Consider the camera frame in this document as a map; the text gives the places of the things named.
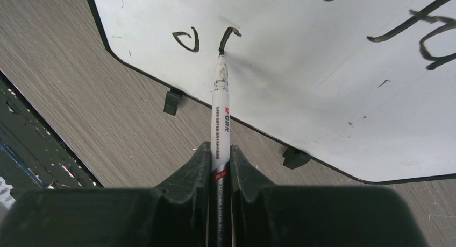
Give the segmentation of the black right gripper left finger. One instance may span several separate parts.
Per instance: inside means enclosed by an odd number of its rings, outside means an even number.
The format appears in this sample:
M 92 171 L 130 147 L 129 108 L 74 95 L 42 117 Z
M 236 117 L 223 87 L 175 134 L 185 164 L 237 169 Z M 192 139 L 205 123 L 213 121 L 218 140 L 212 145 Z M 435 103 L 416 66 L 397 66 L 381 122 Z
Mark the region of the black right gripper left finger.
M 30 191 L 1 224 L 1 246 L 204 246 L 210 143 L 152 188 Z

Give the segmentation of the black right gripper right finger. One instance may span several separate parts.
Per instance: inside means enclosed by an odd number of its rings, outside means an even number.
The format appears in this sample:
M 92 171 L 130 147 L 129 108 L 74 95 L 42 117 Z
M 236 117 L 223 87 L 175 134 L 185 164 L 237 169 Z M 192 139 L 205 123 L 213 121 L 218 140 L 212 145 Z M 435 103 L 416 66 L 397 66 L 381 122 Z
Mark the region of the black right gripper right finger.
M 236 246 L 426 246 L 393 190 L 278 185 L 230 149 Z

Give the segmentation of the white whiteboard marker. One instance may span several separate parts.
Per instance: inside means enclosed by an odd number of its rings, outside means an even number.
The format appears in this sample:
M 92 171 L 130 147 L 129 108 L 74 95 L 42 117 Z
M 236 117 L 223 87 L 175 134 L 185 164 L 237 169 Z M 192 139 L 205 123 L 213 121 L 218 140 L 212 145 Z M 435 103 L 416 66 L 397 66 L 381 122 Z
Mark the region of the white whiteboard marker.
M 230 110 L 225 55 L 217 60 L 211 107 L 208 246 L 231 246 Z

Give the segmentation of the small black-framed whiteboard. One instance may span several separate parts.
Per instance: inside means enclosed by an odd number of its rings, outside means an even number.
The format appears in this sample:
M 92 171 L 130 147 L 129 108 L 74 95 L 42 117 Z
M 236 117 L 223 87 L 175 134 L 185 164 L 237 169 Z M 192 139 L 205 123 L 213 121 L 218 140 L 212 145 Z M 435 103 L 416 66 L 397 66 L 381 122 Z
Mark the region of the small black-framed whiteboard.
M 358 180 L 455 176 L 455 0 L 87 0 L 121 63 Z

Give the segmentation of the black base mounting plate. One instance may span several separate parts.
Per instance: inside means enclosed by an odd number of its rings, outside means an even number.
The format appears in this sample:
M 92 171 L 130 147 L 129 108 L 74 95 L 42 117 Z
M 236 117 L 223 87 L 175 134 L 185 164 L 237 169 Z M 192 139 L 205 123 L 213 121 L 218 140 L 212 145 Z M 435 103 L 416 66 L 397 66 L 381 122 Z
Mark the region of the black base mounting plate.
M 103 187 L 4 73 L 1 152 L 43 188 Z

